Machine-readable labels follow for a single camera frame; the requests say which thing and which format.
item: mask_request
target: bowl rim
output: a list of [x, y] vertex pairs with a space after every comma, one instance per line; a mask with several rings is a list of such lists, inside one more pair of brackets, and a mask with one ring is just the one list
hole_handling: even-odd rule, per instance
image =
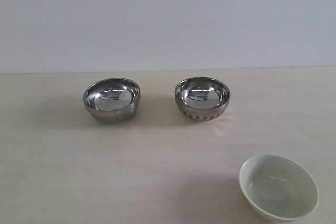
[[[204, 78], [204, 79], [208, 79], [208, 80], [211, 80], [211, 81], [215, 81], [215, 82], [218, 82], [220, 85], [222, 85], [223, 88], [224, 88], [224, 89], [226, 90], [226, 92], [227, 92], [227, 99], [225, 100], [225, 102], [223, 102], [222, 104], [220, 104], [220, 105], [218, 105], [218, 106], [216, 106], [216, 107], [213, 107], [213, 108], [211, 108], [211, 109], [205, 109], [205, 110], [203, 110], [203, 109], [197, 109], [197, 108], [191, 107], [191, 106], [189, 106], [188, 104], [185, 104], [184, 102], [182, 102], [181, 99], [179, 99], [179, 98], [176, 96], [176, 95], [177, 95], [177, 94], [176, 94], [176, 93], [177, 93], [177, 89], [181, 86], [181, 84], [182, 84], [183, 82], [185, 82], [185, 81], [190, 81], [190, 80], [193, 80], [193, 79], [198, 79], [198, 78]], [[176, 85], [176, 87], [175, 87], [174, 94], [175, 94], [175, 100], [178, 101], [179, 104], [181, 104], [181, 105], [183, 105], [183, 106], [185, 106], [185, 107], [187, 107], [187, 108], [190, 108], [190, 109], [192, 109], [192, 110], [209, 111], [209, 112], [210, 112], [210, 111], [216, 111], [218, 108], [220, 108], [220, 107], [222, 107], [222, 106], [225, 106], [226, 104], [229, 103], [230, 98], [231, 98], [231, 91], [230, 91], [229, 87], [228, 87], [225, 83], [223, 83], [223, 82], [221, 82], [221, 81], [219, 81], [219, 80], [217, 80], [217, 79], [215, 79], [215, 78], [212, 78], [212, 77], [205, 77], [205, 76], [195, 76], [195, 77], [186, 78], [186, 79], [180, 81], [180, 82]]]
[[[281, 216], [277, 216], [277, 215], [273, 215], [265, 210], [263, 210], [262, 208], [260, 208], [259, 206], [257, 206], [253, 200], [251, 200], [251, 198], [247, 195], [246, 191], [244, 190], [243, 188], [243, 181], [242, 181], [242, 178], [241, 178], [241, 174], [242, 174], [242, 171], [243, 171], [243, 168], [244, 166], [251, 161], [252, 158], [256, 158], [256, 157], [279, 157], [279, 158], [282, 158], [282, 159], [286, 159], [288, 161], [291, 161], [293, 162], [294, 164], [296, 164], [300, 169], [302, 169], [308, 176], [309, 178], [313, 181], [314, 185], [315, 185], [315, 188], [316, 188], [316, 191], [317, 191], [317, 199], [316, 199], [316, 203], [314, 205], [314, 207], [306, 214], [302, 215], [302, 216], [298, 216], [298, 217], [292, 217], [292, 218], [288, 218], [288, 217], [281, 217]], [[239, 181], [239, 186], [240, 186], [240, 189], [241, 189], [241, 192], [243, 193], [243, 195], [245, 196], [245, 198], [247, 199], [247, 201], [255, 208], [257, 209], [258, 211], [262, 212], [264, 215], [268, 216], [268, 217], [271, 217], [273, 219], [277, 219], [277, 220], [280, 220], [280, 221], [297, 221], [297, 220], [301, 220], [301, 219], [304, 219], [305, 217], [307, 217], [308, 215], [310, 215], [311, 213], [313, 213], [316, 208], [318, 207], [319, 205], [319, 201], [320, 201], [320, 193], [319, 193], [319, 188], [316, 184], [316, 181], [314, 180], [314, 178], [311, 176], [311, 174], [300, 164], [298, 164], [297, 162], [295, 162], [294, 160], [290, 159], [290, 158], [287, 158], [285, 156], [281, 156], [281, 155], [278, 155], [278, 154], [257, 154], [257, 155], [253, 155], [251, 156], [250, 158], [248, 158], [243, 164], [242, 166], [240, 167], [240, 170], [239, 170], [239, 178], [238, 178], [238, 181]]]
[[[117, 110], [108, 110], [108, 111], [104, 111], [104, 110], [99, 110], [98, 108], [93, 108], [91, 106], [88, 106], [87, 103], [86, 103], [86, 97], [87, 97], [87, 94], [88, 92], [94, 87], [94, 86], [97, 86], [98, 84], [102, 83], [102, 82], [106, 82], [106, 81], [112, 81], [112, 80], [122, 80], [122, 81], [126, 81], [126, 82], [129, 82], [131, 83], [132, 85], [134, 85], [137, 89], [138, 89], [138, 96], [132, 100], [132, 102], [130, 104], [128, 104], [127, 106], [125, 107], [122, 107], [121, 109], [117, 109]], [[134, 109], [134, 104], [138, 103], [139, 102], [139, 99], [140, 99], [140, 86], [133, 80], [130, 80], [130, 79], [127, 79], [127, 78], [121, 78], [121, 77], [113, 77], [113, 78], [107, 78], [107, 79], [103, 79], [103, 80], [100, 80], [100, 81], [97, 81], [95, 82], [94, 84], [90, 85], [87, 89], [85, 89], [84, 91], [84, 94], [82, 96], [82, 100], [85, 104], [85, 107], [87, 109], [90, 109], [91, 112], [93, 113], [104, 113], [104, 114], [107, 114], [107, 113], [115, 113], [115, 112], [122, 112], [121, 114], [123, 113], [127, 113], [128, 111]], [[98, 116], [102, 116], [102, 117], [112, 117], [112, 116], [118, 116], [118, 115], [102, 115], [102, 114], [99, 114]]]

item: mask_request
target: countertop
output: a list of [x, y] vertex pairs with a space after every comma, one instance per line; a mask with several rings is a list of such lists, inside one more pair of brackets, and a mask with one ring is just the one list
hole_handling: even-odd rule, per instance
[[[195, 123], [174, 101], [191, 76], [222, 80], [225, 113]], [[92, 83], [141, 87], [136, 115], [105, 125], [81, 100]], [[244, 160], [276, 153], [316, 180], [335, 223], [336, 67], [0, 75], [1, 224], [267, 223], [238, 185]]]

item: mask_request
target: metal bowl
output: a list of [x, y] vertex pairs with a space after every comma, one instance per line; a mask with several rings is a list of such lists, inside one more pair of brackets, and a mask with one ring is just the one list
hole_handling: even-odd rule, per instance
[[124, 78], [98, 81], [83, 95], [85, 108], [94, 118], [105, 123], [119, 122], [131, 117], [139, 101], [139, 85]]
[[225, 111], [230, 89], [209, 77], [192, 77], [175, 88], [175, 102], [183, 114], [197, 121], [209, 121]]

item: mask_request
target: ceramic bowl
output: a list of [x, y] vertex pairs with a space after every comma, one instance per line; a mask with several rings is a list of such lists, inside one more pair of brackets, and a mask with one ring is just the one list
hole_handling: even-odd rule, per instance
[[85, 108], [97, 120], [114, 123], [131, 117], [138, 108], [140, 87], [125, 78], [110, 78], [91, 85], [83, 95]]
[[239, 185], [254, 211], [274, 222], [303, 219], [319, 202], [319, 191], [310, 174], [278, 155], [248, 159], [240, 169]]
[[230, 89], [209, 77], [192, 77], [175, 88], [175, 102], [183, 114], [197, 121], [219, 117], [230, 101]]

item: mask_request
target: white wall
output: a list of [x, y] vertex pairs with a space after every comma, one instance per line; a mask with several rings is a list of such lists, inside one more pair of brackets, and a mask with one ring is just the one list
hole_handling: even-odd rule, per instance
[[336, 0], [0, 0], [0, 72], [336, 65]]

